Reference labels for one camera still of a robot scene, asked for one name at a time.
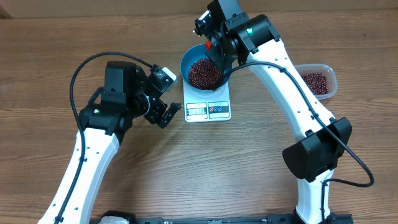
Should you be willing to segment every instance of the wood grain surface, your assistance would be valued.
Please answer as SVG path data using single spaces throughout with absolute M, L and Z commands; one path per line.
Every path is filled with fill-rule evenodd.
M 353 125 L 349 147 L 371 168 L 368 189 L 331 184 L 330 207 L 356 223 L 398 223 L 398 10 L 268 12 L 294 64 L 325 63 L 337 94 L 322 103 Z M 0 21 L 0 223 L 37 223 L 55 195 L 75 143 L 68 88 L 77 66 L 107 50 L 167 66 L 204 42 L 197 15 Z M 78 110 L 103 85 L 103 57 L 75 84 Z M 99 190 L 92 217 L 241 217 L 291 213 L 296 178 L 282 159 L 294 143 L 281 110 L 247 69 L 230 81 L 233 118 L 166 129 L 134 120 Z M 162 99 L 182 102 L 182 82 Z M 345 153 L 334 177 L 368 178 Z
M 12 18 L 194 14 L 210 0 L 0 0 Z M 395 9 L 398 0 L 240 0 L 246 12 Z

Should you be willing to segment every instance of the wall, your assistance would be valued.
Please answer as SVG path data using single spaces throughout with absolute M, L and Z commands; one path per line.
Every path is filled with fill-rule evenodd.
M 0 0 L 13 18 L 198 14 L 211 0 Z M 398 0 L 240 0 L 246 12 L 391 9 Z

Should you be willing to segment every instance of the blue bowl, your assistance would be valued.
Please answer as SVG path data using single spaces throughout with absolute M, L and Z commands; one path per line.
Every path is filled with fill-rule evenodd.
M 191 86 L 191 84 L 189 83 L 189 79 L 188 79 L 188 72 L 189 72 L 189 69 L 191 68 L 191 66 L 195 62 L 199 61 L 199 59 L 208 58 L 206 56 L 206 51 L 207 51 L 207 49 L 204 44 L 196 45 L 196 46 L 192 47 L 191 49 L 189 49 L 185 53 L 185 55 L 182 57 L 182 60 L 181 60 L 180 70 L 181 70 L 182 78 L 190 87 L 192 87 L 195 91 L 197 91 L 199 93 L 213 93 L 213 91 L 212 90 L 200 90 L 198 88 Z M 229 68 L 227 68 L 225 71 L 228 71 L 231 69 L 232 69 L 232 65 L 230 65 Z M 231 77 L 231 75 L 228 78 L 225 78 L 223 81 L 223 84 L 220 87 L 218 87 L 217 90 L 219 90 L 223 85 L 225 85 L 225 83 L 228 82 L 230 77 Z

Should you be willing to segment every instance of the plastic container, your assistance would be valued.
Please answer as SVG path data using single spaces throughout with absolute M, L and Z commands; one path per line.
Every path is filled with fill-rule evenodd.
M 300 75 L 305 75 L 309 73 L 320 72 L 326 77 L 326 84 L 328 86 L 328 94 L 315 95 L 318 100 L 324 100 L 331 98 L 337 92 L 338 84 L 336 79 L 335 71 L 325 64 L 306 64 L 306 65 L 296 65 L 296 70 Z
M 200 45 L 196 45 L 196 46 L 192 47 L 191 49 L 189 49 L 189 50 L 184 54 L 184 56 L 183 56 L 182 59 L 181 59 L 181 65 L 180 65 L 181 76 L 182 76 L 182 78 L 184 79 L 184 81 L 188 84 L 188 86 L 189 86 L 192 90 L 195 90 L 196 92 L 199 92 L 199 93 L 202 93 L 202 94 L 203 94 L 203 93 L 204 93 L 204 94 L 207 94 L 207 93 L 214 93 L 214 92 L 220 90 L 221 87 L 224 86 L 225 83 L 227 83 L 228 80 L 229 80 L 229 78 L 231 77 L 231 75 L 230 75 L 228 78 L 225 78 L 224 81 L 223 81 L 223 84 L 222 84 L 220 87 L 218 87 L 216 91 L 213 91 L 213 90 L 200 90 L 200 89 L 198 89 L 198 88 L 195 88 L 195 87 L 191 86 L 191 84 L 189 83 L 189 79 L 188 79 L 188 72 L 189 72 L 189 69 L 191 68 L 191 66 L 192 66 L 195 62 L 199 61 L 199 59 L 201 59 L 201 58 L 208 58 L 208 57 L 206 56 L 206 51 L 207 51 L 207 49 L 206 49 L 206 47 L 205 47 L 204 44 L 200 44 Z M 228 71 L 228 70 L 230 70 L 230 69 L 232 69 L 232 65 L 229 66 L 229 68 L 225 68 L 225 71 Z

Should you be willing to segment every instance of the clear plastic container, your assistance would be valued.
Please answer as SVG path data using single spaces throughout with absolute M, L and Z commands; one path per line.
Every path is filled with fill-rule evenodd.
M 315 95 L 318 100 L 324 100 L 331 98 L 337 92 L 338 84 L 336 79 L 335 71 L 325 64 L 306 64 L 306 65 L 296 65 L 296 70 L 300 75 L 305 75 L 309 73 L 320 72 L 326 77 L 326 84 L 328 85 L 328 94 Z

